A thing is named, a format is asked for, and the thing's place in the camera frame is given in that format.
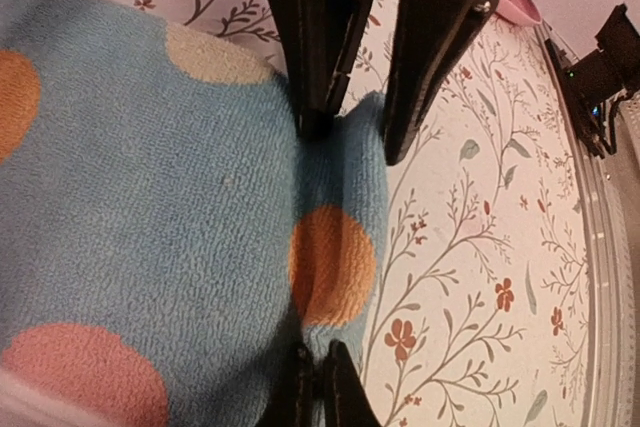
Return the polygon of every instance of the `blue towel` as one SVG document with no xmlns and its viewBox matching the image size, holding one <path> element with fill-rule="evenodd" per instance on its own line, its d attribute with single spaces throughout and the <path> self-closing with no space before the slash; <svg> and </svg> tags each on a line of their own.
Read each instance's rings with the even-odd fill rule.
<svg viewBox="0 0 640 427">
<path fill-rule="evenodd" d="M 380 95 L 298 140 L 253 53 L 102 0 L 0 0 L 0 363 L 127 426 L 258 419 L 295 340 L 354 359 Z"/>
</svg>

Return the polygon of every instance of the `metal screw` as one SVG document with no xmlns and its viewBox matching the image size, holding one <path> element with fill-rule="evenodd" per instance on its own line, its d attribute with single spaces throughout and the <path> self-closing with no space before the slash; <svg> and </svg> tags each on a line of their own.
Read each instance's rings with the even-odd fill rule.
<svg viewBox="0 0 640 427">
<path fill-rule="evenodd" d="M 483 4 L 476 4 L 473 6 L 473 10 L 480 14 L 487 14 L 491 10 L 491 2 L 487 0 Z"/>
</svg>

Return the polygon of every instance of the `orange polka dot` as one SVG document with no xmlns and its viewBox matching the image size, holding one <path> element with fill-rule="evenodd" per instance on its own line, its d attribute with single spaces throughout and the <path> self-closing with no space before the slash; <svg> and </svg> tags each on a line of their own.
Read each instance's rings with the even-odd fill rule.
<svg viewBox="0 0 640 427">
<path fill-rule="evenodd" d="M 38 114 L 40 78 L 22 54 L 0 50 L 0 163 L 21 143 Z"/>
<path fill-rule="evenodd" d="M 289 280 L 305 325 L 340 326 L 356 318 L 369 299 L 375 273 L 369 236 L 339 207 L 320 207 L 296 225 Z"/>
<path fill-rule="evenodd" d="M 132 427 L 169 422 L 162 377 L 103 327 L 46 324 L 16 336 L 0 365 L 29 385 Z"/>
</svg>

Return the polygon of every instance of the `beige polka dot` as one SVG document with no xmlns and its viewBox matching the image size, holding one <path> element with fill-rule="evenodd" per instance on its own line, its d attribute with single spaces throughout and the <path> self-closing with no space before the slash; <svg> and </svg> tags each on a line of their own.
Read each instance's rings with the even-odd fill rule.
<svg viewBox="0 0 640 427">
<path fill-rule="evenodd" d="M 375 251 L 362 226 L 333 205 L 294 228 L 289 281 L 304 325 L 340 326 L 364 309 L 376 274 Z"/>
<path fill-rule="evenodd" d="M 22 54 L 0 50 L 0 163 L 22 143 L 38 114 L 40 78 Z"/>
<path fill-rule="evenodd" d="M 257 54 L 182 25 L 167 26 L 171 62 L 196 80 L 215 84 L 260 84 L 273 68 Z"/>
</svg>

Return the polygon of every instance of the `floral fabric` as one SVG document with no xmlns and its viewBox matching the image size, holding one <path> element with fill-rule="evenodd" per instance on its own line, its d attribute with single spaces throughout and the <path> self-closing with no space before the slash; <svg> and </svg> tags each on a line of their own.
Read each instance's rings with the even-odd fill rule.
<svg viewBox="0 0 640 427">
<path fill-rule="evenodd" d="M 266 0 L 114 0 L 284 66 Z M 376 0 L 345 109 L 384 91 L 397 0 Z M 362 382 L 384 427 L 581 423 L 589 331 L 581 202 L 531 30 L 492 19 L 389 169 L 387 253 Z"/>
</svg>

